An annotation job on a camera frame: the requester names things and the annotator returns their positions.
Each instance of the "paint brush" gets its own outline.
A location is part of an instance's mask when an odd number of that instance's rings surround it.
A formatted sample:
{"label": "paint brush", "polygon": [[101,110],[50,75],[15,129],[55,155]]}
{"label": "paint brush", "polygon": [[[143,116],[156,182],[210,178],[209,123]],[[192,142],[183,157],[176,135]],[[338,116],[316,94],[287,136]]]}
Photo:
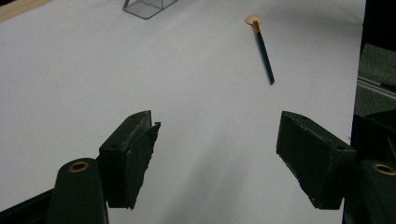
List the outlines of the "paint brush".
{"label": "paint brush", "polygon": [[262,39],[262,32],[260,31],[259,22],[260,22],[260,16],[256,14],[250,15],[245,19],[245,23],[253,26],[254,34],[256,35],[260,52],[262,54],[262,60],[264,61],[264,65],[267,70],[268,77],[270,78],[270,83],[272,85],[275,82],[274,74],[271,69],[271,64],[268,58],[267,50],[265,49],[264,40]]}

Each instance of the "white table surface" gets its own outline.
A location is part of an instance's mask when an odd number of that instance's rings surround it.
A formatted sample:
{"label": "white table surface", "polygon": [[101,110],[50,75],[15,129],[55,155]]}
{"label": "white table surface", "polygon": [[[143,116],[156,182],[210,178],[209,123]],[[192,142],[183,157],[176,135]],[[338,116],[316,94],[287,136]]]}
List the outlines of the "white table surface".
{"label": "white table surface", "polygon": [[54,0],[0,23],[0,210],[151,110],[163,126],[143,188],[110,223],[341,223],[311,205],[276,139],[288,110],[349,142],[363,0],[179,0],[148,21],[122,5]]}

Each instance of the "brass insert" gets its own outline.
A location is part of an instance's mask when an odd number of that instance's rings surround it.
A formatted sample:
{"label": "brass insert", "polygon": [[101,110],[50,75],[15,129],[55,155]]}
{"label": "brass insert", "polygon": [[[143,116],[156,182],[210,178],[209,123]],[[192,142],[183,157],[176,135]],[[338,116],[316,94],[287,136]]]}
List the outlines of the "brass insert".
{"label": "brass insert", "polygon": [[78,173],[88,169],[90,164],[87,161],[77,161],[69,166],[70,173]]}
{"label": "brass insert", "polygon": [[373,168],[383,175],[396,175],[396,171],[384,164],[374,164]]}

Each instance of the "screw hole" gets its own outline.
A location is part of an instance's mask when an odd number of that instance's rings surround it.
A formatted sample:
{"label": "screw hole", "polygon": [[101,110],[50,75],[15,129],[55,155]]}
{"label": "screw hole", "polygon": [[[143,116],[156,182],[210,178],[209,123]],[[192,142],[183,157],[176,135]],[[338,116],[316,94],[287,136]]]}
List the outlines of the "screw hole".
{"label": "screw hole", "polygon": [[89,166],[90,166],[90,164],[86,161],[77,161],[69,166],[69,172],[70,173],[78,173],[78,172],[86,170]]}
{"label": "screw hole", "polygon": [[384,164],[374,164],[374,169],[383,175],[396,175],[396,171]]}

